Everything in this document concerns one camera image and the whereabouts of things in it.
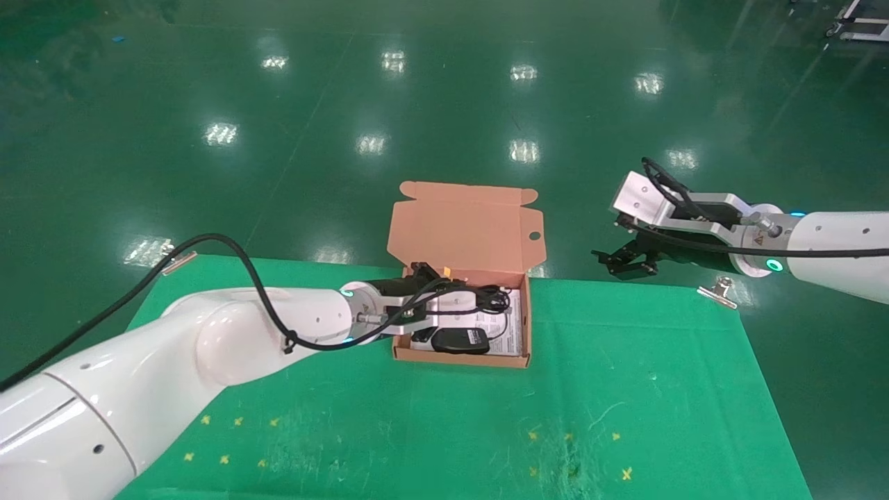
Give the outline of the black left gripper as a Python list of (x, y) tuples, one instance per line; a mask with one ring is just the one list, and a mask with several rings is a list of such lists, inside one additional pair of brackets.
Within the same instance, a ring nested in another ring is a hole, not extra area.
[[(381, 279), (375, 281), (375, 290), (378, 298), (375, 298), (375, 309), (378, 313), (386, 313), (389, 307), (400, 308), (404, 304), (414, 304), (422, 297), (422, 289), (428, 284), (448, 283), (448, 276), (442, 276), (437, 270), (426, 262), (411, 262), (410, 274), (400, 278)], [(410, 348), (433, 348), (432, 338), (436, 333), (435, 327), (428, 327), (412, 333), (410, 336)]]

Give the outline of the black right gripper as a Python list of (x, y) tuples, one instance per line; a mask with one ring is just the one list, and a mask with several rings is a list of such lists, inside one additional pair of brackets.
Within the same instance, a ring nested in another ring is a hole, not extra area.
[[(725, 247), (724, 242), (709, 234), (664, 232), (664, 235), (678, 240)], [(635, 235), (634, 240), (623, 244), (615, 252), (592, 250), (592, 254), (597, 257), (597, 262), (606, 267), (607, 272), (619, 281), (634, 281), (657, 275), (658, 260), (670, 260), (680, 265), (696, 265), (702, 268), (736, 268), (731, 262), (731, 254), (705, 252), (645, 235)]]

